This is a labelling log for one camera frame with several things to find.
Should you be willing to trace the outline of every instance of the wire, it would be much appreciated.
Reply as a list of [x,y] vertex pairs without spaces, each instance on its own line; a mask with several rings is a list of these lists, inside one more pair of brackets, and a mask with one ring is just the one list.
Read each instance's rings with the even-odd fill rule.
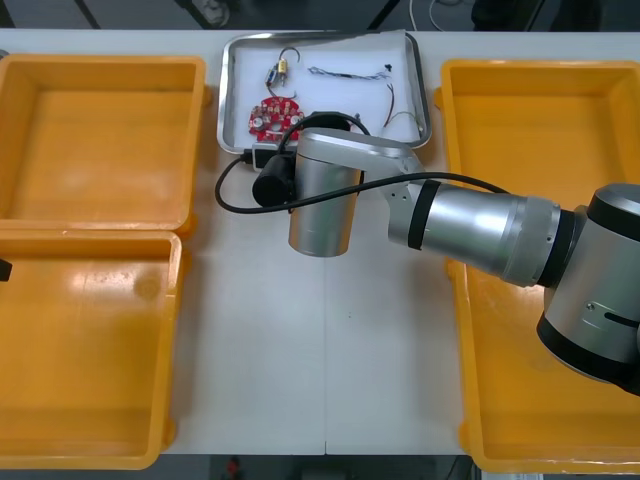
[[393,119],[396,118],[398,115],[409,115],[411,118],[413,118],[413,121],[416,122],[416,126],[418,127],[418,131],[422,132],[422,125],[420,125],[420,122],[418,121],[418,117],[416,117],[415,113],[409,112],[408,110],[403,110],[401,112],[394,113],[391,116],[391,118],[389,120],[387,120],[387,123],[385,123],[385,125],[382,128],[388,127],[389,124],[391,122],[393,122]]
[[387,115],[387,119],[385,120],[382,128],[389,125],[389,122],[391,121],[391,114],[393,113],[393,107],[396,104],[396,93],[393,91],[393,84],[387,83],[387,88],[391,91],[391,106],[389,107],[389,115]]
[[93,16],[93,14],[91,13],[91,10],[89,10],[89,7],[87,7],[87,4],[84,3],[84,0],[74,0],[74,1],[76,4],[76,7],[78,7],[78,10],[80,10],[80,13],[82,13],[84,18],[87,20],[87,22],[91,26],[91,28],[93,28],[94,30],[100,30],[100,25],[98,24],[96,17]]
[[355,73],[330,72],[318,67],[309,67],[307,70],[309,70],[313,75],[327,75],[330,77],[350,78],[356,80],[385,80],[389,78],[389,74],[387,72],[378,72],[375,75],[356,75]]
[[282,55],[284,55],[284,52],[288,52],[289,50],[292,50],[298,54],[298,63],[300,63],[300,51],[296,47],[284,47],[280,52],[278,60],[282,60]]
[[435,4],[436,4],[436,0],[431,0],[431,4],[429,5],[429,21],[431,22],[431,25],[435,27],[436,30],[444,32],[444,30],[440,27],[440,25],[438,25],[436,21],[433,19],[433,6]]
[[447,476],[444,477],[444,480],[449,480],[451,478],[451,474],[453,473],[453,470],[456,468],[456,463],[458,463],[458,460],[460,460],[460,455],[456,456],[455,460],[451,464],[451,468],[449,469],[449,473],[447,473]]
[[411,25],[413,26],[413,31],[417,32],[418,27],[416,27],[416,19],[413,18],[413,0],[409,0],[409,18],[411,19]]
[[369,133],[369,130],[367,130],[367,127],[365,127],[360,120],[358,120],[355,117],[352,117],[351,115],[347,115],[346,113],[340,113],[340,112],[317,112],[317,113],[312,113],[308,117],[305,117],[302,120],[300,120],[295,125],[290,126],[288,130],[286,130],[282,135],[282,138],[280,139],[280,144],[278,145],[278,151],[276,153],[278,153],[279,155],[282,155],[282,153],[284,153],[284,147],[287,146],[287,142],[291,138],[291,135],[293,135],[295,132],[297,132],[304,126],[309,125],[318,117],[321,117],[321,116],[324,117],[329,115],[347,120],[348,122],[351,122],[356,127],[358,127],[362,131],[362,133],[364,133],[365,135],[371,135]]
[[[447,7],[455,7],[456,5],[460,5],[461,3],[464,3],[464,0],[431,0],[431,3],[429,4],[429,21],[431,22],[431,25],[433,25],[433,27],[436,30],[439,30],[441,32],[445,32],[446,30],[444,30],[442,27],[440,27],[440,25],[438,25],[436,23],[436,21],[433,18],[433,6],[436,4],[436,2],[445,5]],[[411,26],[413,27],[413,31],[417,32],[418,31],[418,27],[416,26],[416,19],[413,16],[413,0],[409,0],[409,18],[411,19]]]
[[216,182],[215,197],[218,204],[220,204],[220,206],[225,210],[232,213],[239,213],[244,215],[256,215],[260,213],[282,212],[282,211],[290,210],[293,208],[306,207],[309,205],[314,205],[316,203],[326,202],[327,200],[333,200],[334,198],[345,197],[353,193],[364,192],[365,190],[371,190],[373,188],[385,187],[387,185],[393,185],[396,183],[413,182],[417,180],[433,180],[433,179],[453,180],[457,182],[464,182],[476,187],[480,187],[493,193],[508,193],[506,190],[500,187],[496,187],[495,185],[484,182],[482,180],[478,180],[473,177],[468,177],[466,175],[460,175],[457,173],[449,173],[449,172],[419,172],[419,173],[409,173],[406,175],[397,175],[395,177],[383,178],[380,180],[374,180],[372,182],[362,183],[360,185],[353,185],[351,187],[341,188],[339,190],[323,193],[321,195],[316,195],[314,197],[309,197],[302,200],[294,200],[293,202],[285,203],[284,205],[275,205],[272,207],[248,207],[248,208],[236,207],[234,205],[229,205],[227,202],[225,202],[222,199],[221,190],[222,190],[222,184],[225,178],[227,178],[227,175],[229,175],[229,172],[238,163],[241,163],[243,161],[244,159],[242,157],[238,157],[235,160],[233,160],[229,165],[227,165],[227,168],[225,168],[222,171],[222,173],[220,174],[220,178]]

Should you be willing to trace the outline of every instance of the floor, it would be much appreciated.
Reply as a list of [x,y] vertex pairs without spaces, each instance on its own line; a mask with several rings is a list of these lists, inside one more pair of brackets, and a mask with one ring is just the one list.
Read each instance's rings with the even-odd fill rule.
[[[468,457],[241,457],[243,480],[467,480]],[[0,472],[0,480],[223,480],[229,457],[163,455],[140,472]]]

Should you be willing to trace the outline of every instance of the electronic component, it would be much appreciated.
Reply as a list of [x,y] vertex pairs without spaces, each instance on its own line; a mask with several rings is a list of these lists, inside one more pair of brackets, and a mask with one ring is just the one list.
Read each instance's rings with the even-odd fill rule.
[[[281,95],[276,95],[276,93],[273,91],[273,87],[277,84],[279,84],[279,86],[281,87],[284,87],[287,82],[287,78],[289,76],[289,64],[287,63],[287,59],[284,58],[284,53],[288,50],[292,50],[296,52],[298,54],[298,62],[300,62],[300,52],[298,51],[297,48],[285,47],[282,49],[278,57],[278,61],[273,67],[269,69],[269,71],[267,72],[267,76],[264,80],[264,85],[265,87],[267,87],[267,90],[269,90],[269,93],[271,94],[272,97],[281,96]],[[296,97],[296,93],[294,91],[293,96],[284,97],[284,98],[295,98],[295,97]]]
[[[253,107],[249,117],[249,133],[258,142],[280,142],[282,134],[304,118],[300,106],[291,98],[269,97]],[[292,140],[298,139],[298,132]]]
[[307,70],[313,75],[326,75],[328,77],[349,78],[352,80],[386,80],[390,78],[387,72],[378,72],[375,75],[357,75],[355,73],[330,72],[318,67],[309,67]]

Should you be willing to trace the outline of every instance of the black connector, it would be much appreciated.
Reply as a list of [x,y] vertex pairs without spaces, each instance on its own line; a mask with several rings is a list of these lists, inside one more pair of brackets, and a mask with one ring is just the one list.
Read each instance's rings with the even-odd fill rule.
[[2,260],[0,258],[0,282],[9,281],[9,277],[11,276],[12,269],[13,269],[13,265],[11,265],[6,260]]

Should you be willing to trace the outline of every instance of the black object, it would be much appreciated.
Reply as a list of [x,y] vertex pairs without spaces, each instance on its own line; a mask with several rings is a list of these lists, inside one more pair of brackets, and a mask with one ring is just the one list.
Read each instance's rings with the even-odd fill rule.
[[384,7],[382,7],[382,10],[380,10],[375,18],[371,21],[371,23],[367,27],[367,30],[378,30],[380,28],[380,25],[382,25],[382,22],[387,19],[389,14],[393,12],[393,10],[398,6],[399,3],[400,0],[389,0],[387,3],[385,3]]
[[346,113],[340,113],[340,112],[313,112],[311,115],[309,115],[308,117],[303,118],[302,120],[300,120],[295,125],[290,126],[282,134],[282,138],[280,139],[280,144],[278,145],[278,153],[284,153],[284,147],[286,147],[287,142],[291,138],[291,135],[293,135],[295,132],[297,132],[301,128],[323,127],[323,126],[327,126],[327,124],[336,125],[336,121],[337,121],[338,118],[342,118],[343,120],[346,120],[347,122],[353,123],[365,135],[371,135],[369,133],[369,130],[367,130],[367,128],[362,124],[362,122],[360,120],[358,120],[355,117],[352,117],[351,115],[347,115]]
[[[313,112],[305,119],[305,128],[320,127],[349,131],[351,124],[341,114],[334,112]],[[273,152],[265,150],[256,155],[256,167],[260,168],[266,155]],[[253,198],[263,207],[284,205],[295,200],[295,155],[280,153],[269,158],[260,175],[253,183]]]
[[254,165],[256,168],[264,168],[269,163],[269,160],[273,157],[273,150],[267,150],[266,148],[256,148],[255,151],[252,152],[255,156],[255,159],[252,157],[250,160],[255,160]]
[[94,30],[100,30],[100,25],[98,24],[96,17],[93,16],[91,10],[89,10],[89,7],[87,7],[87,4],[84,3],[84,0],[74,1],[76,2],[78,10],[80,10],[80,13],[82,13],[87,22],[89,22],[89,25],[91,25],[91,28],[93,28]]
[[203,30],[213,30],[213,27],[207,20],[198,7],[196,7],[191,0],[174,0],[176,4],[187,11],[191,18],[193,18],[200,28]]
[[16,28],[4,0],[0,0],[0,28]]
[[320,202],[326,202],[327,200],[333,200],[334,198],[344,197],[346,195],[351,195],[353,193],[364,192],[365,190],[372,190],[374,188],[385,187],[387,185],[393,185],[396,183],[404,183],[404,182],[413,182],[417,180],[453,180],[456,182],[463,182],[469,185],[473,185],[479,188],[483,188],[493,193],[509,193],[505,189],[492,185],[488,182],[484,182],[482,180],[478,180],[477,178],[468,177],[466,175],[460,175],[457,173],[449,173],[449,172],[420,172],[420,173],[408,173],[406,175],[398,175],[396,177],[382,178],[380,180],[374,180],[372,182],[363,183],[360,185],[354,185],[351,187],[341,188],[339,190],[335,190],[333,192],[323,193],[321,195],[316,195],[314,197],[305,198],[303,200],[294,200],[291,203],[287,203],[285,205],[276,205],[273,207],[260,207],[260,208],[243,208],[236,207],[234,205],[230,205],[224,201],[222,198],[222,184],[224,183],[225,178],[229,175],[229,172],[235,167],[237,164],[243,162],[244,160],[239,157],[232,161],[227,168],[225,168],[218,181],[216,182],[215,187],[215,198],[218,204],[224,208],[225,210],[244,214],[244,215],[257,215],[260,213],[273,213],[273,212],[282,212],[285,210],[290,210],[292,208],[300,208],[306,207],[308,205],[314,205]]
[[9,277],[11,276],[12,269],[13,269],[13,265],[11,265],[6,260],[2,260],[0,258],[0,282],[9,281]]
[[435,180],[425,180],[422,185],[411,216],[411,224],[409,225],[409,234],[407,235],[407,246],[409,248],[422,250],[424,229],[427,226],[431,205],[433,205],[433,199],[436,198],[440,185],[441,183]]
[[553,241],[549,258],[547,258],[547,263],[538,279],[538,285],[552,287],[560,281],[567,265],[575,228],[576,214],[569,210],[560,210],[556,239]]
[[558,332],[544,314],[538,322],[536,331],[544,346],[565,364],[592,377],[618,385],[629,393],[639,394],[637,391],[640,379],[638,362],[635,364],[617,362],[576,345]]
[[591,198],[587,216],[613,233],[640,242],[640,217],[601,200],[597,193]]
[[253,198],[263,207],[284,205],[295,198],[294,157],[274,155],[253,182]]

